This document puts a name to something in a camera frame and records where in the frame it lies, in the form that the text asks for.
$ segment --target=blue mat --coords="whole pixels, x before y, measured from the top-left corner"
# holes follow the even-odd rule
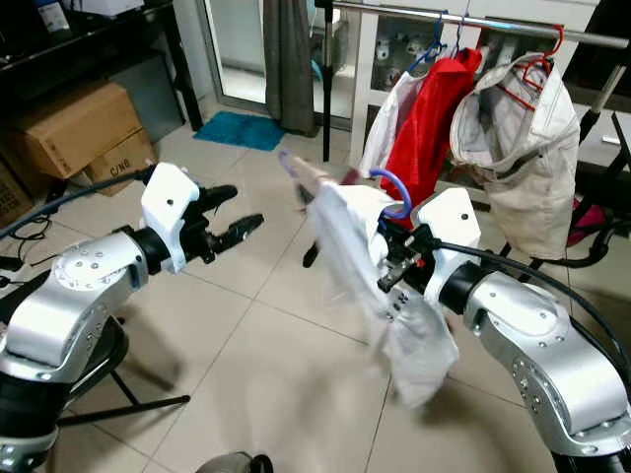
[[[198,140],[272,151],[285,131],[270,118],[220,111],[197,133]]]

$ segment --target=cardboard box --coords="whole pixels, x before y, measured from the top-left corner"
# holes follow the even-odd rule
[[[99,182],[146,168],[155,162],[156,156],[147,132],[140,130],[92,161],[85,169],[85,174],[91,182]],[[114,195],[130,183],[131,181],[121,182],[102,190],[101,193]]]
[[[39,172],[33,164],[21,160],[8,146],[0,142],[0,160],[4,161],[14,175],[19,176],[20,183],[27,190],[32,200],[45,197],[53,179]]]
[[[142,128],[116,84],[73,91],[15,120],[10,146],[41,172],[67,178]]]
[[[0,161],[0,227],[6,227],[31,210],[33,202],[9,167]]]

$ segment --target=clothing rack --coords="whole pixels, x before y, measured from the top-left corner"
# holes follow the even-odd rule
[[[559,32],[553,27],[530,25],[519,22],[502,22],[496,20],[487,20],[483,18],[469,17],[467,15],[441,14],[436,11],[393,7],[388,5],[365,5],[362,3],[337,2],[332,0],[315,0],[315,5],[324,9],[324,65],[322,67],[322,83],[324,86],[324,120],[323,120],[323,143],[322,143],[322,159],[327,162],[329,159],[330,146],[330,128],[331,128],[331,89],[333,82],[333,9],[339,8],[343,10],[357,11],[363,13],[374,13],[389,17],[403,17],[415,19],[421,22],[435,23],[437,21],[443,24],[463,25],[465,27],[476,27],[485,30],[493,30],[505,33],[520,33],[531,36],[558,38]],[[596,124],[600,117],[600,112],[609,100],[614,89],[622,79],[627,67],[631,63],[631,41],[623,37],[606,36],[602,34],[589,34],[565,30],[564,36],[566,40],[581,42],[583,44],[591,44],[600,47],[610,47],[614,49],[623,49],[620,58],[614,66],[611,74],[600,90],[596,100],[591,108],[585,113],[581,119],[581,137],[587,136],[592,127]]]

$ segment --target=red hanger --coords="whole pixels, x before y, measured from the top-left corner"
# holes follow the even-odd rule
[[[541,87],[535,81],[530,80],[527,77],[527,73],[528,73],[530,67],[532,67],[534,64],[540,63],[540,64],[543,65],[543,68],[545,69],[545,73],[547,75],[550,74],[551,69],[550,69],[550,62],[548,61],[548,59],[549,59],[549,57],[551,55],[553,55],[555,52],[557,52],[559,50],[559,48],[561,47],[561,44],[563,43],[563,39],[565,38],[565,30],[563,29],[562,25],[553,25],[553,27],[554,27],[554,29],[557,32],[559,32],[559,40],[556,42],[554,48],[551,51],[544,52],[543,56],[537,57],[536,59],[533,59],[526,66],[516,66],[518,68],[524,69],[524,74],[522,75],[522,80],[526,84],[529,84],[529,85],[535,87],[538,91],[542,91],[543,87]],[[534,111],[534,106],[532,106],[530,103],[528,103],[527,101],[525,101],[524,99],[519,97],[517,94],[514,94],[513,92],[509,91],[506,87],[504,87],[501,84],[498,84],[497,87],[499,89],[501,89],[502,91],[504,91],[506,94],[508,94],[512,99],[514,99],[515,101],[519,102],[521,105],[523,105],[528,110]]]
[[[524,69],[524,74],[522,75],[522,80],[526,83],[529,84],[533,87],[535,87],[538,91],[542,91],[543,87],[541,87],[539,84],[537,84],[535,81],[530,80],[527,77],[527,73],[530,70],[530,67],[532,67],[534,64],[540,63],[543,65],[543,69],[545,69],[545,73],[547,75],[550,75],[550,62],[549,62],[549,58],[551,55],[553,55],[556,51],[559,50],[559,47],[561,47],[561,44],[563,43],[563,39],[565,39],[565,30],[563,29],[563,25],[553,25],[554,29],[559,32],[559,40],[556,41],[556,44],[554,46],[554,48],[551,51],[547,51],[543,53],[543,56],[538,57],[536,59],[533,59],[532,61],[530,61],[527,65],[526,68]]]

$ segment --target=gray curtain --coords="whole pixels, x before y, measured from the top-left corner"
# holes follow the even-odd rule
[[[312,135],[314,82],[306,0],[264,0],[265,102],[289,131]]]

